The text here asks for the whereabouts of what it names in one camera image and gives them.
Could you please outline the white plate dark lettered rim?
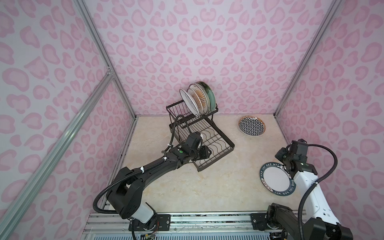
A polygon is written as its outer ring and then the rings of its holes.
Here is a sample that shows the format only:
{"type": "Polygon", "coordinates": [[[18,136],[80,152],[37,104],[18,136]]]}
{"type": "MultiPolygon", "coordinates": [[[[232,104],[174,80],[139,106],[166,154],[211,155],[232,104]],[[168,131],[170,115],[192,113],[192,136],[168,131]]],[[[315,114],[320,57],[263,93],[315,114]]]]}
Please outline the white plate dark lettered rim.
{"type": "Polygon", "coordinates": [[[296,184],[282,164],[269,162],[260,169],[260,180],[264,187],[277,196],[289,196],[296,190],[296,184]]]}

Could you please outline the black wire dish rack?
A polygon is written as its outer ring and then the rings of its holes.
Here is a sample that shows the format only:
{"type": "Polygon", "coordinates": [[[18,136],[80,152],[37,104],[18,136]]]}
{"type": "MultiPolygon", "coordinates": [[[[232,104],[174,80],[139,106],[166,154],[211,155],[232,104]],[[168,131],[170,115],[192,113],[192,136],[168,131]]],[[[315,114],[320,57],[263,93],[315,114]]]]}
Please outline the black wire dish rack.
{"type": "Polygon", "coordinates": [[[209,158],[193,161],[198,172],[207,169],[234,150],[235,144],[214,122],[214,114],[218,112],[218,108],[211,113],[197,117],[181,100],[168,105],[166,110],[170,115],[169,128],[171,131],[176,129],[175,138],[179,143],[184,142],[191,132],[198,132],[202,136],[202,144],[209,149],[209,158]]]}

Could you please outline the white plate blue clover outline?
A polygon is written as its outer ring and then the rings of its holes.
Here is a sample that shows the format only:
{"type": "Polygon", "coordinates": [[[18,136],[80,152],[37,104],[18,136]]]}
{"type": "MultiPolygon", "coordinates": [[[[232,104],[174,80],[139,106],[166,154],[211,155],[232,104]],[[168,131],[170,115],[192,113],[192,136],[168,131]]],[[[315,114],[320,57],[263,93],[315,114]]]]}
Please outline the white plate blue clover outline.
{"type": "Polygon", "coordinates": [[[197,106],[195,100],[193,99],[193,97],[183,89],[180,89],[179,92],[180,92],[180,95],[181,95],[183,101],[185,102],[186,106],[189,108],[191,113],[194,114],[196,117],[199,117],[200,112],[199,112],[198,106],[197,106]]]}

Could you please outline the teal plate with flower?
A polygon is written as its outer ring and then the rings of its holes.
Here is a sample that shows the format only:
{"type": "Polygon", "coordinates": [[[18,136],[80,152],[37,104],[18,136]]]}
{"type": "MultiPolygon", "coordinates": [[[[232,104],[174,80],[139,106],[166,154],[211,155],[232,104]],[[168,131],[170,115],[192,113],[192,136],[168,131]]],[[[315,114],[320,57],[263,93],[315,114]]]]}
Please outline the teal plate with flower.
{"type": "Polygon", "coordinates": [[[205,83],[205,91],[206,91],[206,93],[210,99],[211,112],[213,112],[213,111],[215,111],[216,106],[217,106],[215,94],[214,94],[213,90],[211,89],[211,87],[207,83],[205,83]]]}

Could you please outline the large orange sunburst plate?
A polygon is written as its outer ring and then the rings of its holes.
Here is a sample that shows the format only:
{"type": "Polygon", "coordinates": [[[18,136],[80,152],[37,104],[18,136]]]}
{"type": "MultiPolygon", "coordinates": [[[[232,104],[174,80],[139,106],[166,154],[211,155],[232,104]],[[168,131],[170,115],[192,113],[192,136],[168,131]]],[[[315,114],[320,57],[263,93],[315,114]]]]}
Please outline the large orange sunburst plate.
{"type": "Polygon", "coordinates": [[[203,106],[203,115],[208,113],[208,100],[203,92],[203,89],[201,87],[198,87],[197,84],[191,84],[189,86],[190,89],[194,90],[195,93],[198,95],[198,97],[201,100],[202,106],[203,106]]]}

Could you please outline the small orange sunburst plate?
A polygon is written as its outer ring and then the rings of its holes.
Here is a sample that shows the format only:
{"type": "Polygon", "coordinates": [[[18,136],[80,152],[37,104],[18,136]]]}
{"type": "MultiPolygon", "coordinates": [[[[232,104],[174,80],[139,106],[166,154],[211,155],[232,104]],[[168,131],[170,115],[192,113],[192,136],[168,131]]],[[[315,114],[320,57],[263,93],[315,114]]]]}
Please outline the small orange sunburst plate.
{"type": "Polygon", "coordinates": [[[202,106],[202,103],[201,103],[201,100],[200,98],[198,97],[198,95],[195,93],[194,90],[188,88],[187,89],[187,93],[193,98],[193,100],[195,101],[197,107],[198,107],[198,111],[199,111],[199,115],[202,116],[203,115],[203,106],[202,106]]]}

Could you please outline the cream plate red berries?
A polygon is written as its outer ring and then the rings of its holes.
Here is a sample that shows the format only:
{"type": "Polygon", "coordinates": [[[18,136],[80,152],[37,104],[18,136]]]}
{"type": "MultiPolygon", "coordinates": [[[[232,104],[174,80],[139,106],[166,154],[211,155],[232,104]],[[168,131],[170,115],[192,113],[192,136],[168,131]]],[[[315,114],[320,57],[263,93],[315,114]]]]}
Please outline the cream plate red berries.
{"type": "Polygon", "coordinates": [[[208,108],[209,108],[208,113],[211,113],[210,99],[209,99],[209,97],[208,97],[208,95],[207,95],[207,93],[205,91],[205,82],[196,82],[195,84],[197,84],[198,87],[201,87],[203,89],[203,92],[204,92],[204,94],[205,94],[205,96],[206,96],[206,98],[208,100],[208,108]]]}

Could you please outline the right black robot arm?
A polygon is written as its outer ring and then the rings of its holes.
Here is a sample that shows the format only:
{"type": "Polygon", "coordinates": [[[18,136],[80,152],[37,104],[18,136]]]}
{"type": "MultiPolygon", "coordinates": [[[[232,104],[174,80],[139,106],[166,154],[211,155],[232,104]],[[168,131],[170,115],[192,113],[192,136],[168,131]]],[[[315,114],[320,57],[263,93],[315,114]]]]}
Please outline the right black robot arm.
{"type": "Polygon", "coordinates": [[[337,155],[328,147],[292,141],[275,155],[284,170],[293,178],[301,193],[297,214],[289,207],[272,203],[266,221],[270,228],[280,228],[282,240],[352,240],[352,231],[341,225],[331,210],[320,183],[331,176],[338,166],[337,155]],[[319,176],[314,165],[307,162],[308,148],[321,148],[333,157],[331,168],[319,176]]]}

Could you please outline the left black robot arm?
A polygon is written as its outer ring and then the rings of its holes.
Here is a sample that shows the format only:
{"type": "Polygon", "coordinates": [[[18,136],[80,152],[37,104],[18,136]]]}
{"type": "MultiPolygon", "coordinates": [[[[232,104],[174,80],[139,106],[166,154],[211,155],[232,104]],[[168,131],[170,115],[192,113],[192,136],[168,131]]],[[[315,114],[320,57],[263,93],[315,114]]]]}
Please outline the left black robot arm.
{"type": "Polygon", "coordinates": [[[212,151],[203,144],[202,135],[194,132],[178,145],[168,144],[162,153],[159,159],[140,168],[122,168],[107,187],[107,200],[122,219],[134,218],[147,223],[155,211],[142,203],[145,188],[163,175],[190,162],[208,159],[212,151]]]}

